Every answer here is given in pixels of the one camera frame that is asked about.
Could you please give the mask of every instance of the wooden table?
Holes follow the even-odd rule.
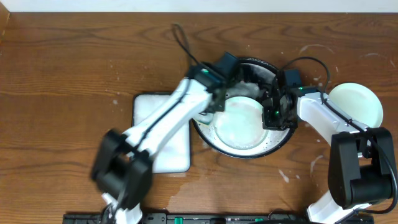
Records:
[[[187,69],[171,22],[184,26],[200,60],[224,51],[277,66],[320,58],[330,88],[356,82],[376,93],[398,142],[396,14],[13,13],[0,45],[0,223],[60,223],[66,212],[104,207],[88,178],[101,137],[130,127],[134,95],[173,90]],[[313,62],[295,67],[306,84],[325,81]],[[329,146],[304,124],[282,149],[253,160],[221,155],[192,132],[190,170],[155,175],[144,207],[301,212],[328,190]],[[396,223],[398,210],[376,219]]]

